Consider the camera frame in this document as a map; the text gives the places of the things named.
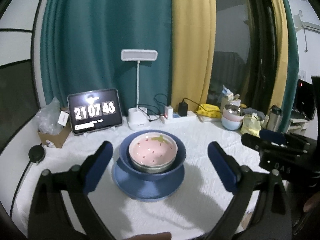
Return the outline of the yellow tissue box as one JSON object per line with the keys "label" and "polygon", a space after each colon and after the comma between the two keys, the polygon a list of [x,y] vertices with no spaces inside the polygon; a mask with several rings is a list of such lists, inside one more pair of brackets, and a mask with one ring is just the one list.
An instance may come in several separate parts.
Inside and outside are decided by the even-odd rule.
{"label": "yellow tissue box", "polygon": [[256,113],[246,114],[242,121],[242,127],[240,133],[250,134],[255,137],[259,137],[259,132],[261,130],[261,121]]}

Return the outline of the white charger adapter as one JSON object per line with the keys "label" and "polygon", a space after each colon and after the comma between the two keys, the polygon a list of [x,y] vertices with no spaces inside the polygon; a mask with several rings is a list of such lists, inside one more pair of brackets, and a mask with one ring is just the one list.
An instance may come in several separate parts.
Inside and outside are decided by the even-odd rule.
{"label": "white charger adapter", "polygon": [[171,106],[165,106],[164,116],[167,120],[170,120],[173,118],[173,108]]}

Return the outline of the white desk lamp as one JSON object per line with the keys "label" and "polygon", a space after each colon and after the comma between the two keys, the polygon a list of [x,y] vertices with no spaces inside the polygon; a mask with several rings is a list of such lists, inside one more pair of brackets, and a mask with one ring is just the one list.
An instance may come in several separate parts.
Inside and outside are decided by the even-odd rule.
{"label": "white desk lamp", "polygon": [[148,110],[139,106],[140,101],[140,64],[142,61],[154,62],[157,60],[158,52],[148,49],[122,49],[121,61],[137,63],[136,66],[136,106],[129,108],[127,124],[132,131],[140,131],[150,126]]}

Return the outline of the dark blue bowl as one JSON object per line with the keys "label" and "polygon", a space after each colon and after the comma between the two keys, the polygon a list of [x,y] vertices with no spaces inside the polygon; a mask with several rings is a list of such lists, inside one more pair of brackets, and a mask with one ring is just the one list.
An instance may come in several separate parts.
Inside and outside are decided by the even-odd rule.
{"label": "dark blue bowl", "polygon": [[119,147],[119,160],[129,174],[157,181],[183,167],[187,152],[175,135],[146,130],[126,137]]}

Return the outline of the pink strawberry bowl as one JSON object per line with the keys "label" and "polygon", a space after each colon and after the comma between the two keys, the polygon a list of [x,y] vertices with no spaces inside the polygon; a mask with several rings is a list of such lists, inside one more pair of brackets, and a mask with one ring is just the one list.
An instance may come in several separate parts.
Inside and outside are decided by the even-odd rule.
{"label": "pink strawberry bowl", "polygon": [[177,157],[176,141],[162,132],[147,132],[129,144],[129,157],[134,167],[144,173],[166,172]]}

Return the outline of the yellow curtain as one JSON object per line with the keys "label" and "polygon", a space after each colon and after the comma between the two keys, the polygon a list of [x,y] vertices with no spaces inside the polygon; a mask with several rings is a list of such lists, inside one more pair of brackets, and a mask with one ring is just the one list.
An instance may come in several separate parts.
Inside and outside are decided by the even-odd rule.
{"label": "yellow curtain", "polygon": [[207,101],[216,36],[216,0],[172,0],[174,109],[183,98]]}

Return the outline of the tablet showing clock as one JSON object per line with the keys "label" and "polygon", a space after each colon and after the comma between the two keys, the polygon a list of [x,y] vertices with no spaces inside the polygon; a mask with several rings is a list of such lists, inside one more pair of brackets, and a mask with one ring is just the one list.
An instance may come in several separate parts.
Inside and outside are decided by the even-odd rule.
{"label": "tablet showing clock", "polygon": [[74,135],[100,131],[123,124],[116,89],[101,89],[67,96]]}

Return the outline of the pink steel-lined bowl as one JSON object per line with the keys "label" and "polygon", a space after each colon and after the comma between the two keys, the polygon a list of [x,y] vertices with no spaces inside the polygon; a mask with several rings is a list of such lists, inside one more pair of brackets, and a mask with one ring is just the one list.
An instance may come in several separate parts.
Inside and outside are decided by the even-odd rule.
{"label": "pink steel-lined bowl", "polygon": [[226,119],[235,122],[241,122],[244,118],[241,108],[231,104],[226,104],[224,106],[222,114]]}

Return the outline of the light blue stacked bowl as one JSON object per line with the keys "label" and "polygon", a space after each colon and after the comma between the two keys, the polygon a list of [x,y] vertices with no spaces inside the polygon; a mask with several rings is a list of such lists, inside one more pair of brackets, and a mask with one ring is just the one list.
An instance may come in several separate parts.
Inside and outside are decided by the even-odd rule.
{"label": "light blue stacked bowl", "polygon": [[224,116],[221,116],[221,124],[227,130],[234,131],[241,127],[242,121],[231,121]]}

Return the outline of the cardboard box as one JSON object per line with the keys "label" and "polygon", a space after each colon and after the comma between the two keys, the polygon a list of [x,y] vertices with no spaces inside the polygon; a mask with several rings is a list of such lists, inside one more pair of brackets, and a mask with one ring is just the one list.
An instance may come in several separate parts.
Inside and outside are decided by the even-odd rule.
{"label": "cardboard box", "polygon": [[66,126],[57,135],[50,135],[47,133],[43,134],[41,132],[37,133],[43,145],[48,147],[62,148],[69,134],[71,133],[71,130],[71,123],[68,121]]}

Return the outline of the light blue plate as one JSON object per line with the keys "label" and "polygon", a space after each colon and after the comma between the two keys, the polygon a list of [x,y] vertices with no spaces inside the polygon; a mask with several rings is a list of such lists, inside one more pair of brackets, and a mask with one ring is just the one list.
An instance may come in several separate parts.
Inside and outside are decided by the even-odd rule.
{"label": "light blue plate", "polygon": [[118,159],[112,171],[112,178],[119,189],[128,197],[141,202],[157,202],[172,196],[184,180],[185,170],[182,165],[173,174],[150,181],[140,179],[129,172],[129,169]]}

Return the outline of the white textured tablecloth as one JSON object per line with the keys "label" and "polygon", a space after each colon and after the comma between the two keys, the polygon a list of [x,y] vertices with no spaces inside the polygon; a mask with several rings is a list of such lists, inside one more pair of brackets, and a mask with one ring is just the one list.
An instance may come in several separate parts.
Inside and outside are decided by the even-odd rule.
{"label": "white textured tablecloth", "polygon": [[12,214],[18,228],[27,231],[31,199],[42,170],[67,171],[72,165],[81,164],[103,141],[109,141],[114,148],[113,159],[96,190],[88,197],[117,239],[158,232],[170,232],[173,239],[191,239],[211,230],[230,203],[232,194],[225,190],[208,158],[208,144],[217,141],[240,165],[257,172],[260,171],[258,153],[242,145],[240,132],[228,131],[220,122],[194,120],[165,125],[156,121],[150,127],[175,135],[187,150],[184,180],[172,196],[144,203],[129,198],[114,183],[111,173],[119,157],[119,146],[131,134],[127,124],[85,135],[70,135],[62,148],[48,148],[45,159],[28,169]]}

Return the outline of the yellow wet wipes pack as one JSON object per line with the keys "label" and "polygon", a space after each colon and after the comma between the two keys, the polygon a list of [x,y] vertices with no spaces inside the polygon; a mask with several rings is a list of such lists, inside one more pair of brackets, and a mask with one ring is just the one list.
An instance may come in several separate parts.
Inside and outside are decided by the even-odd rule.
{"label": "yellow wet wipes pack", "polygon": [[200,104],[196,113],[213,119],[220,119],[222,115],[219,107],[207,103]]}

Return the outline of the black round puck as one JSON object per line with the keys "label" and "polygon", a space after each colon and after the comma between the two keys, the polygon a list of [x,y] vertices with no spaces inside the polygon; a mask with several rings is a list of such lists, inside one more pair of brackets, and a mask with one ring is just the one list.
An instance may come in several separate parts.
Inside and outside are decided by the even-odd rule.
{"label": "black round puck", "polygon": [[44,160],[46,156],[46,151],[42,145],[35,145],[30,148],[28,152],[29,160],[32,163],[39,164]]}

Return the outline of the black charger adapter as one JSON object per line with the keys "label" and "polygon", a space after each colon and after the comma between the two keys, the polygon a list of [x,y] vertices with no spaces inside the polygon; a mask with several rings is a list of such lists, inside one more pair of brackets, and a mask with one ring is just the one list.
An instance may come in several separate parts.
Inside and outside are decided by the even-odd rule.
{"label": "black charger adapter", "polygon": [[188,104],[182,100],[179,104],[178,104],[178,115],[181,117],[187,116],[188,114]]}

